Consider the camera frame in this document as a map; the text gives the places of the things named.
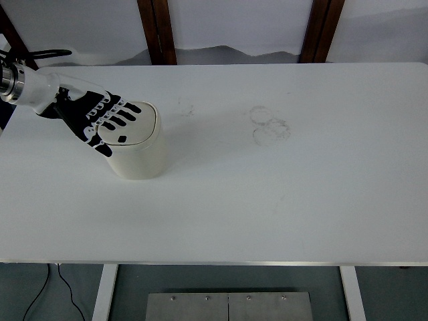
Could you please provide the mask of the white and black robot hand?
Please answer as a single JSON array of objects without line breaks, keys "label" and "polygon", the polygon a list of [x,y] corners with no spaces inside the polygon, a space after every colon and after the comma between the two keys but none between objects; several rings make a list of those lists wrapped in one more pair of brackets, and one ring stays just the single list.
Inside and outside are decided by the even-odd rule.
[{"label": "white and black robot hand", "polygon": [[135,123],[142,110],[103,87],[58,73],[19,69],[24,85],[18,106],[27,106],[43,118],[61,119],[83,142],[106,157],[112,149],[98,134],[101,126],[118,134]]}]

